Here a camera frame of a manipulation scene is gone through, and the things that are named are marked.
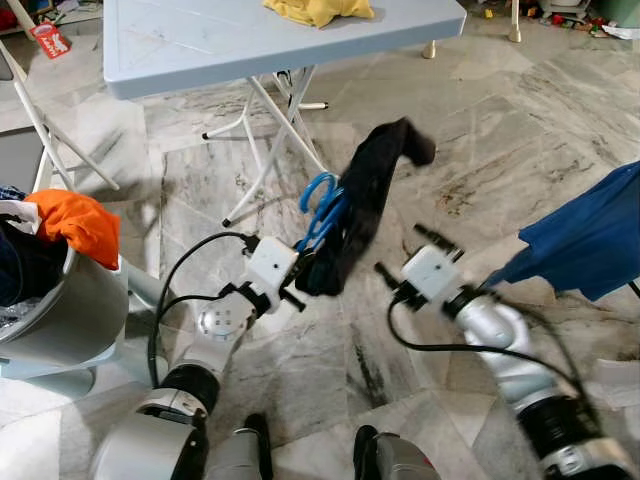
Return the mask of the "black garment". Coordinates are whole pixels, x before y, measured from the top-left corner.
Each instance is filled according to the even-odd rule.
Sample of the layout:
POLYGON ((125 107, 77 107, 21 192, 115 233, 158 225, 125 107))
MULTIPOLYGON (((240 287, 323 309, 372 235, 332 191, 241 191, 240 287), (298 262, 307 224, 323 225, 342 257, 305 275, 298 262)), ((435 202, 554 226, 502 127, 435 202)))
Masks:
POLYGON ((315 250, 314 280, 321 294, 342 293, 348 276, 369 251, 402 157, 413 166, 429 165, 435 157, 434 141, 420 133, 407 116, 376 125, 356 148, 346 170, 335 175, 338 186, 346 191, 348 207, 315 250))

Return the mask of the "grey robot left leg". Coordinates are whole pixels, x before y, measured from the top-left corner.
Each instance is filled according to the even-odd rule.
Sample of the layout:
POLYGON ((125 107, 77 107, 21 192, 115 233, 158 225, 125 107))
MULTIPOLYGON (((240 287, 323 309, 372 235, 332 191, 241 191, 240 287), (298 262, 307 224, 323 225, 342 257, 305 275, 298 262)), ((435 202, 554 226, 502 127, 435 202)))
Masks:
POLYGON ((204 480, 273 480, 270 431, 264 413, 251 413, 242 428, 212 451, 204 480))

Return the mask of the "grey folding chair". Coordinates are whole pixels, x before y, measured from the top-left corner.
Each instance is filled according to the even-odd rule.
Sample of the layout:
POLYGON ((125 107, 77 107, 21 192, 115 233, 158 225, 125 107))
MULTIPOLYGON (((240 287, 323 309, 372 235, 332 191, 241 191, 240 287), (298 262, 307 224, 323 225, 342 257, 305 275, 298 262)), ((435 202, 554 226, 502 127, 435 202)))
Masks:
POLYGON ((51 175, 76 191, 72 172, 91 170, 106 187, 119 191, 120 184, 105 172, 96 157, 78 145, 31 97, 28 74, 0 40, 0 84, 8 84, 17 96, 29 125, 0 131, 0 186, 42 189, 50 186, 51 175))

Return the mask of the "white paper sheet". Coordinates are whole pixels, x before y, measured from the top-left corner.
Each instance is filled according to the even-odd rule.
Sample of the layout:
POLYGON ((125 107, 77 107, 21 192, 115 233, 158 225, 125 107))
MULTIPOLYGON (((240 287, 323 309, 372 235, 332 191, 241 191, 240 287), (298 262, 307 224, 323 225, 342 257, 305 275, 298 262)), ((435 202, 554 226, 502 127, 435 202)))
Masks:
POLYGON ((605 26, 600 26, 600 29, 602 29, 603 32, 608 33, 609 36, 621 38, 621 40, 636 40, 636 38, 639 38, 640 36, 639 28, 626 28, 605 24, 605 26))

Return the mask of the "blue t-shirt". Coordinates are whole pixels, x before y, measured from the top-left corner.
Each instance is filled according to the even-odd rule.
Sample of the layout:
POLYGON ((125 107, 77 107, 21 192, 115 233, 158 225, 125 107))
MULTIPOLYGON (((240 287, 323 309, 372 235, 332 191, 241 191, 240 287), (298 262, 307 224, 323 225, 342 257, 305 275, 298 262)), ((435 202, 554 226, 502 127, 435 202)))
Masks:
POLYGON ((640 275, 640 164, 618 166, 594 187, 518 232, 526 244, 485 287, 532 276, 557 292, 580 291, 590 301, 640 275))

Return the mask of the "red white packet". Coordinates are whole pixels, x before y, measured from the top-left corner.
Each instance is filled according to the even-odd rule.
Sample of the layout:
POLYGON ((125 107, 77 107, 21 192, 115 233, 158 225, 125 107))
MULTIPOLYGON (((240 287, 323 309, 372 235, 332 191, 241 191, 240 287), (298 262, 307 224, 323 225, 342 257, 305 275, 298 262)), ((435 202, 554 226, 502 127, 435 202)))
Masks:
POLYGON ((40 50, 44 52, 46 58, 51 60, 63 58, 72 50, 70 40, 55 24, 45 22, 36 24, 28 29, 33 40, 35 40, 40 50))

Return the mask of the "blue plastic hanger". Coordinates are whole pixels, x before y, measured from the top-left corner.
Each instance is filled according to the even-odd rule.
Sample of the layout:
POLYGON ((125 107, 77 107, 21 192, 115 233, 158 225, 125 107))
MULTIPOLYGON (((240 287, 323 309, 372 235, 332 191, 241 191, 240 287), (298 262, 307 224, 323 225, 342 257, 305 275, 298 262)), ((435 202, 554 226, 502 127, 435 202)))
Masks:
POLYGON ((326 234, 346 214, 346 191, 338 186, 338 177, 330 172, 317 174, 303 189, 298 209, 303 214, 311 212, 314 218, 308 224, 305 236, 294 244, 294 251, 315 251, 324 243, 326 234))

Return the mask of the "orange cloth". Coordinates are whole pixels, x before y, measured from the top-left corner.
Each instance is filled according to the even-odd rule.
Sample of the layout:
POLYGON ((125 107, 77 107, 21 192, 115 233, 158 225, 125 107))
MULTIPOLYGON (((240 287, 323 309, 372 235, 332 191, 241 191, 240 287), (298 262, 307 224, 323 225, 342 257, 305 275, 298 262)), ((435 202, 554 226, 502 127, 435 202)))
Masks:
POLYGON ((109 270, 120 269, 120 220, 99 201, 68 189, 41 189, 24 201, 37 207, 42 242, 69 247, 109 270))

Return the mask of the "yellow cloth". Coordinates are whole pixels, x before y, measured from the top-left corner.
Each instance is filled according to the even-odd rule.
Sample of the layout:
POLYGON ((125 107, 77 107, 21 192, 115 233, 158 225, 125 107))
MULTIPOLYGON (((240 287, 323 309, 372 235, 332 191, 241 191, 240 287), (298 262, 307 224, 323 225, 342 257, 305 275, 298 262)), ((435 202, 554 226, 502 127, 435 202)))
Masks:
POLYGON ((262 5, 302 26, 323 28, 338 17, 372 19, 370 0, 262 0, 262 5))

